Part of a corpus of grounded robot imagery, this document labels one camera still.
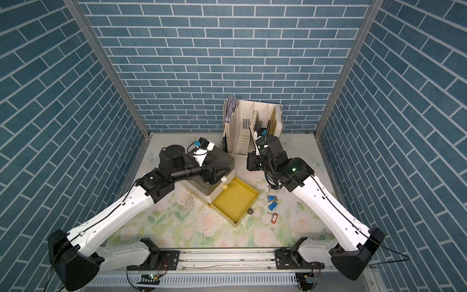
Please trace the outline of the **blue tag key bunch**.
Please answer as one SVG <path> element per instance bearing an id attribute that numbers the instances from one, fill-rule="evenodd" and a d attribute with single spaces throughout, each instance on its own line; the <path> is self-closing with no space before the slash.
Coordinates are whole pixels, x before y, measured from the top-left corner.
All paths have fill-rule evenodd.
<path id="1" fill-rule="evenodd" d="M 277 207 L 277 205 L 278 205 L 278 198 L 277 198 L 277 196 L 272 196 L 272 195 L 268 196 L 268 203 L 269 203 L 268 209 L 269 209 L 270 211 L 273 211 L 273 210 Z"/>

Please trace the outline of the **olive and cream drawer cabinet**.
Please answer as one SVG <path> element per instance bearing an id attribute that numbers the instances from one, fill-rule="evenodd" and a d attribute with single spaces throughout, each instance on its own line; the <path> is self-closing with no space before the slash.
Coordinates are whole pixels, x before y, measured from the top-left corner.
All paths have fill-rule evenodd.
<path id="1" fill-rule="evenodd" d="M 214 146 L 205 157 L 203 166 L 210 171 L 208 178 L 216 179 L 214 184 L 210 181 L 204 182 L 202 176 L 182 183 L 188 191 L 197 195 L 203 202 L 210 204 L 223 191 L 223 186 L 229 184 L 235 177 L 235 160 L 233 156 Z"/>

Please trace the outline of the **red tag key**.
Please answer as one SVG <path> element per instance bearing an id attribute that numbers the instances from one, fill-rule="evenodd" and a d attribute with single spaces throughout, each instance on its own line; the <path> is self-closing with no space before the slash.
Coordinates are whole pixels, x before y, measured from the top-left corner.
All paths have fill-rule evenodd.
<path id="1" fill-rule="evenodd" d="M 278 214 L 277 213 L 270 213 L 271 215 L 271 223 L 276 224 L 278 220 Z"/>

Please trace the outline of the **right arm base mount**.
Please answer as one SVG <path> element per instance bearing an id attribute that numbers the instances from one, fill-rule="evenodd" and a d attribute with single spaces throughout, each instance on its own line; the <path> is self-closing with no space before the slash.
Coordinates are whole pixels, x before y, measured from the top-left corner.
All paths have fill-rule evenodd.
<path id="1" fill-rule="evenodd" d="M 278 270 L 313 270 L 324 269 L 325 265 L 321 262 L 308 262 L 298 252 L 299 245 L 307 237 L 301 237 L 291 248 L 279 248 L 275 250 L 275 263 Z"/>

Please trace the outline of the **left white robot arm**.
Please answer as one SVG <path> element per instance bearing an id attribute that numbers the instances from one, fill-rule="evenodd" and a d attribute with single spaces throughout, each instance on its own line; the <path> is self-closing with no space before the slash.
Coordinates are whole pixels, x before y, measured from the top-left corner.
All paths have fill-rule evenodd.
<path id="1" fill-rule="evenodd" d="M 110 235 L 147 208 L 173 192 L 178 181 L 200 178 L 216 187 L 233 171 L 231 155 L 209 141 L 196 142 L 187 153 L 180 145 L 164 147 L 157 168 L 137 179 L 130 190 L 112 205 L 81 225 L 53 232 L 48 240 L 51 267 L 65 289 L 74 292 L 98 274 L 121 267 L 149 270 L 163 265 L 159 247 L 149 238 L 110 250 L 102 246 Z"/>

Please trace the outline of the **yellow bottom drawer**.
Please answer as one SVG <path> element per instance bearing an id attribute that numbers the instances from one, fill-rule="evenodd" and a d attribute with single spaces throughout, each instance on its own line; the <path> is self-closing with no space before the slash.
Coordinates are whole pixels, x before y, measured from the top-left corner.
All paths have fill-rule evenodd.
<path id="1" fill-rule="evenodd" d="M 243 180 L 234 177 L 226 189 L 221 188 L 220 194 L 209 206 L 235 228 L 247 215 L 248 209 L 255 204 L 259 193 Z"/>

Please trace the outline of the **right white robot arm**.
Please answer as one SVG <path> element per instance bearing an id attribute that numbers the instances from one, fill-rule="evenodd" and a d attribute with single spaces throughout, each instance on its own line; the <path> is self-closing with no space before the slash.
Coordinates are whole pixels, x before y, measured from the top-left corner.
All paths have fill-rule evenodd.
<path id="1" fill-rule="evenodd" d="M 335 237 L 329 242 L 301 237 L 279 256 L 278 267 L 313 269 L 329 264 L 346 278 L 357 280 L 383 243 L 382 230 L 369 228 L 346 210 L 303 159 L 288 158 L 278 137 L 260 136 L 254 144 L 247 169 L 263 171 L 270 188 L 286 188 L 301 199 Z"/>

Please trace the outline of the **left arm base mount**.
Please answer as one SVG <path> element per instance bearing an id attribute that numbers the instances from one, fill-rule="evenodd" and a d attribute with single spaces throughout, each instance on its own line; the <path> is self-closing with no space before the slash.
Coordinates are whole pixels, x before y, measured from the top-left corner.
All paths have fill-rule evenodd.
<path id="1" fill-rule="evenodd" d="M 180 258 L 180 251 L 178 250 L 161 250 L 151 239 L 142 238 L 140 242 L 150 252 L 147 258 L 140 265 L 129 265 L 129 271 L 149 271 L 149 270 L 167 270 L 175 271 L 178 266 Z"/>

